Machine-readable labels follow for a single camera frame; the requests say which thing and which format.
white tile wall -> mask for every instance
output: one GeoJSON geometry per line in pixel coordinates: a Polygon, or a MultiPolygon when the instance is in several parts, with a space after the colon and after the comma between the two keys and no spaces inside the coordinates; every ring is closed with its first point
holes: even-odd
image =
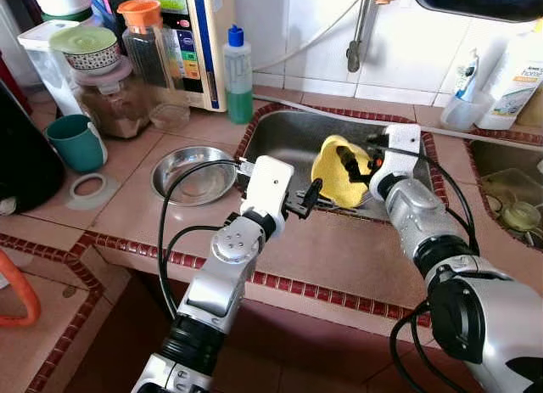
{"type": "MultiPolygon", "coordinates": [[[[236,0],[238,23],[253,47],[253,65],[269,63],[296,49],[337,18],[352,1],[236,0]]],[[[362,57],[366,53],[364,63],[358,72],[349,73],[345,52],[354,36],[358,9],[359,3],[304,52],[255,73],[255,83],[314,93],[444,105],[465,52],[478,49],[482,84],[501,54],[500,47],[512,35],[532,26],[436,13],[414,0],[398,0],[375,8],[374,27],[364,37],[369,42],[368,47],[362,47],[362,57]]]]}

dish soap bottle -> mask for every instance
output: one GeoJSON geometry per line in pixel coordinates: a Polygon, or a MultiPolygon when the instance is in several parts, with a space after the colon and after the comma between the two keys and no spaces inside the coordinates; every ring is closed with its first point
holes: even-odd
{"type": "Polygon", "coordinates": [[[543,20],[531,32],[515,36],[483,87],[492,105],[475,121],[479,128],[511,128],[524,105],[543,81],[543,20]]]}
{"type": "Polygon", "coordinates": [[[253,116],[253,69],[251,46],[244,41],[242,28],[232,25],[222,52],[228,116],[234,124],[247,124],[253,116]]]}

green mug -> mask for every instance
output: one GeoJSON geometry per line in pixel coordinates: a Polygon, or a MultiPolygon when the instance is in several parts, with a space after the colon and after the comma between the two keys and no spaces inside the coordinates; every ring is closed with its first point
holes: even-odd
{"type": "Polygon", "coordinates": [[[96,171],[108,160],[108,150],[91,119],[85,115],[66,115],[45,131],[49,142],[74,171],[96,171]]]}

kitchen sink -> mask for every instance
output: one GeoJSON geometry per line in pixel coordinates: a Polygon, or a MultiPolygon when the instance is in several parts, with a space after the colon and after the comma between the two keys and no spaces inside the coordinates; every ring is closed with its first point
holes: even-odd
{"type": "Polygon", "coordinates": [[[527,212],[543,212],[543,174],[537,169],[543,153],[483,141],[471,142],[470,148],[494,217],[513,237],[543,249],[543,219],[529,231],[512,227],[506,215],[516,202],[529,204],[527,212]]]}
{"type": "MultiPolygon", "coordinates": [[[[332,135],[343,136],[352,143],[363,143],[368,136],[380,133],[383,128],[360,122],[342,121],[324,115],[313,115],[294,110],[273,111],[263,115],[244,152],[244,157],[255,162],[260,155],[270,155],[292,165],[295,169],[290,183],[288,200],[300,203],[311,184],[311,166],[319,154],[324,140],[332,135]]],[[[421,152],[425,154],[421,143],[421,152]]],[[[432,187],[428,166],[418,161],[414,176],[429,188],[432,187]]],[[[247,180],[240,180],[246,187],[247,180]]],[[[321,199],[318,209],[336,211],[345,215],[388,221],[383,202],[366,193],[362,204],[355,209],[343,209],[329,199],[321,199]]]]}

metal faucet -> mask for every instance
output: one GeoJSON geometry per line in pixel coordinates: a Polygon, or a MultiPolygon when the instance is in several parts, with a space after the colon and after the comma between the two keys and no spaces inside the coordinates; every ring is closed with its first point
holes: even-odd
{"type": "Polygon", "coordinates": [[[355,38],[349,42],[347,49],[347,69],[355,73],[360,69],[360,44],[362,42],[362,31],[366,22],[367,10],[372,0],[361,0],[358,18],[356,19],[355,38]]]}

